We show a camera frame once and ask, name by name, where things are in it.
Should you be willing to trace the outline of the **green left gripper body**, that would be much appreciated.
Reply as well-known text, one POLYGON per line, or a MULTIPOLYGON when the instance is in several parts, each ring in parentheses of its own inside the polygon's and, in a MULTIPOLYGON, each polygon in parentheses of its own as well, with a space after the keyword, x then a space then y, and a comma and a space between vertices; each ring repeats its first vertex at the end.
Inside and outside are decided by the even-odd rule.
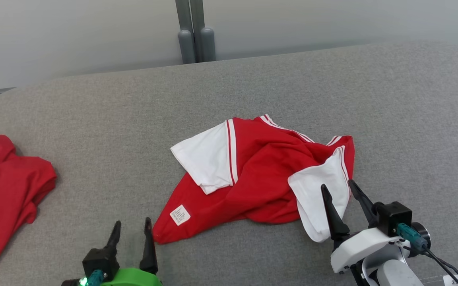
POLYGON ((119 269, 110 286, 162 286, 158 277, 137 268, 119 269))

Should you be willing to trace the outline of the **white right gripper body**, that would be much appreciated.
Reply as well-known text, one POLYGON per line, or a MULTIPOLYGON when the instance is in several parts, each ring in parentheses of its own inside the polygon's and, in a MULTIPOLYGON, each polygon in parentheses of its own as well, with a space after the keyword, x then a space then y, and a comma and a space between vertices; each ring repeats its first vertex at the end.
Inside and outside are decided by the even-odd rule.
POLYGON ((334 273, 344 273, 351 266, 361 263, 362 273, 396 274, 408 266, 412 255, 411 243, 400 236, 389 237, 377 228, 362 230, 355 235, 349 228, 330 231, 334 250, 330 264, 334 273))

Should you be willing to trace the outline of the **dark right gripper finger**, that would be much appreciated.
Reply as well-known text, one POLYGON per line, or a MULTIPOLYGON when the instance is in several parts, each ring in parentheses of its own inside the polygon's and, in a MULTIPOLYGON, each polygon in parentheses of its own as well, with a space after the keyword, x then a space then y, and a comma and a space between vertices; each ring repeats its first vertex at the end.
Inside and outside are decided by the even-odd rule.
POLYGON ((369 223, 368 227, 369 228, 376 227, 377 216, 373 212, 374 204, 365 195, 365 193, 361 190, 361 188, 356 184, 354 180, 349 180, 348 184, 349 184, 351 193, 353 194, 353 197, 360 203, 360 206, 363 210, 365 218, 367 219, 369 223))
POLYGON ((332 195, 327 186, 320 187, 323 196, 323 203, 328 221, 330 237, 333 241, 344 241, 349 236, 349 227, 342 221, 335 206, 332 203, 332 195))

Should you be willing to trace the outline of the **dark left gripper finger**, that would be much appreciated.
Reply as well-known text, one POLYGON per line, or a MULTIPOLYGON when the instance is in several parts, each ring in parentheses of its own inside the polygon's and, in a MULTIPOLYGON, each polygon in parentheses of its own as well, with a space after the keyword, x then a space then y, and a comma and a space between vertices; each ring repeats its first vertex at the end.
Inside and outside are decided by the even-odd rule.
POLYGON ((116 221, 109 236, 109 239, 106 244, 106 248, 111 251, 115 251, 117 244, 120 241, 120 232, 121 232, 121 221, 116 221))
POLYGON ((150 217, 145 218, 145 244, 142 253, 142 259, 139 263, 139 268, 142 271, 156 275, 158 272, 157 255, 155 250, 154 236, 152 232, 153 226, 150 217))

